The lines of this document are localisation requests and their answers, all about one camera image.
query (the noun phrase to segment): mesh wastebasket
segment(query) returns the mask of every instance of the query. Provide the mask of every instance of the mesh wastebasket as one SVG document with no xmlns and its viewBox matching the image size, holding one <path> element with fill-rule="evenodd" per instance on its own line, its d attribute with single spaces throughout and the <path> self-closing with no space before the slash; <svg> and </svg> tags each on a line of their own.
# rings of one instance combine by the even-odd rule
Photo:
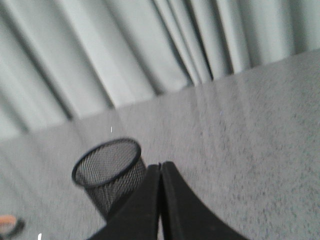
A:
<svg viewBox="0 0 320 240">
<path fill-rule="evenodd" d="M 139 144 L 120 138 L 85 154 L 74 166 L 72 179 L 108 220 L 138 187 L 145 172 Z"/>
</svg>

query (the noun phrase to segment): gray curtain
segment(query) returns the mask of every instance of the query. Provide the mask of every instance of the gray curtain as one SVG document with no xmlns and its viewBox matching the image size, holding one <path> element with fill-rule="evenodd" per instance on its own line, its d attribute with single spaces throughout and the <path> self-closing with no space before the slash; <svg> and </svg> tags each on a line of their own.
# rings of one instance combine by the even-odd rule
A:
<svg viewBox="0 0 320 240">
<path fill-rule="evenodd" d="M 0 139 L 320 48 L 319 0 L 1 0 Z"/>
</svg>

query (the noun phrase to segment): black plastic object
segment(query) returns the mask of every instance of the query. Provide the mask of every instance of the black plastic object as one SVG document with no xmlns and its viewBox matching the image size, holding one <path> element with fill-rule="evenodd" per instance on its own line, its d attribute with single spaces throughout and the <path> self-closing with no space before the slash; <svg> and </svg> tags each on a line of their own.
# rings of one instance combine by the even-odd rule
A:
<svg viewBox="0 0 320 240">
<path fill-rule="evenodd" d="M 149 165 L 140 186 L 121 210 L 88 240 L 156 240 L 160 166 Z"/>
<path fill-rule="evenodd" d="M 161 219 L 165 240 L 246 240 L 197 198 L 173 162 L 163 163 L 161 173 L 165 195 Z"/>
</svg>

